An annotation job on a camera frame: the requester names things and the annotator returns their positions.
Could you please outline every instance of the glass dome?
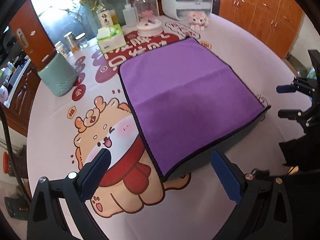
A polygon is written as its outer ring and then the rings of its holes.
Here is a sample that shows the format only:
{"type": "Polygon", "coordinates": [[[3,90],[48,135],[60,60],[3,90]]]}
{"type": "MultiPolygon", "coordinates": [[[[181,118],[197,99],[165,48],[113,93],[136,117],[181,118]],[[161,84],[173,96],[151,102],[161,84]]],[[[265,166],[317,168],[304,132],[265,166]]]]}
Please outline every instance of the glass dome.
{"type": "Polygon", "coordinates": [[[163,31],[157,0],[135,0],[133,6],[138,19],[137,30],[140,36],[150,37],[159,35],[163,31]]]}

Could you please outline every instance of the cartoon lion print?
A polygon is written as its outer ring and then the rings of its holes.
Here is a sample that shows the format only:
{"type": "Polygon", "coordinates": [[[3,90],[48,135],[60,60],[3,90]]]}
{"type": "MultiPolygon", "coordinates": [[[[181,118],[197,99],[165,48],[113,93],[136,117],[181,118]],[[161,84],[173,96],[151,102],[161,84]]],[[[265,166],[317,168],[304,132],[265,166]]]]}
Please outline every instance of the cartoon lion print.
{"type": "Polygon", "coordinates": [[[111,165],[90,200],[99,216],[137,213],[144,205],[160,203],[166,190],[180,190],[189,184],[191,174],[160,182],[126,103],[117,98],[106,103],[99,96],[94,105],[84,120],[76,118],[78,134],[74,144],[79,170],[102,148],[111,152],[111,165]]]}

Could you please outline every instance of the purple towel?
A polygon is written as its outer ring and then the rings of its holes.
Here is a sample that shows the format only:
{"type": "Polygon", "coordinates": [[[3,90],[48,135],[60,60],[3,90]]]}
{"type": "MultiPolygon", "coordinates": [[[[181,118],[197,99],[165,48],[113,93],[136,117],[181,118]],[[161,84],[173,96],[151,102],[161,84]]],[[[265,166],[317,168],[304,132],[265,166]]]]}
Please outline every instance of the purple towel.
{"type": "Polygon", "coordinates": [[[119,75],[162,181],[265,111],[231,67],[193,38],[129,59],[119,75]]]}

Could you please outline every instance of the teal vase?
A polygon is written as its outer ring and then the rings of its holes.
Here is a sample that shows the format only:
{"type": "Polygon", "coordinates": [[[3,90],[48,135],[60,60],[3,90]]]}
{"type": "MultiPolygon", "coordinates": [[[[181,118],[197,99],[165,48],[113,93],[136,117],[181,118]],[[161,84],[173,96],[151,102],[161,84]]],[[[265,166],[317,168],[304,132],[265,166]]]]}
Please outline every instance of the teal vase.
{"type": "Polygon", "coordinates": [[[76,71],[61,53],[57,53],[38,75],[57,97],[68,93],[77,78],[76,71]]]}

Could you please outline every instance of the silver bolt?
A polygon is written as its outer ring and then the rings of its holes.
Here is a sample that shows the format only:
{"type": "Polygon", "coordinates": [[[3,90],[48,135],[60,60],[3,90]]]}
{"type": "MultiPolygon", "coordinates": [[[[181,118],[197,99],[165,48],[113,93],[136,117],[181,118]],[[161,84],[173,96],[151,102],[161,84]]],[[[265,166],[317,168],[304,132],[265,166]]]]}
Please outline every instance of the silver bolt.
{"type": "Polygon", "coordinates": [[[282,184],[282,179],[281,178],[276,178],[276,183],[282,184]]]}
{"type": "Polygon", "coordinates": [[[47,180],[46,177],[41,177],[41,178],[39,179],[39,182],[40,182],[40,183],[44,183],[46,180],[47,180]]]}
{"type": "Polygon", "coordinates": [[[253,177],[252,174],[248,173],[248,174],[245,175],[245,178],[246,178],[247,180],[253,180],[254,177],[253,177]]]}
{"type": "Polygon", "coordinates": [[[69,178],[69,179],[74,179],[76,176],[77,176],[77,173],[76,173],[76,172],[70,172],[70,173],[68,174],[68,178],[69,178]]]}

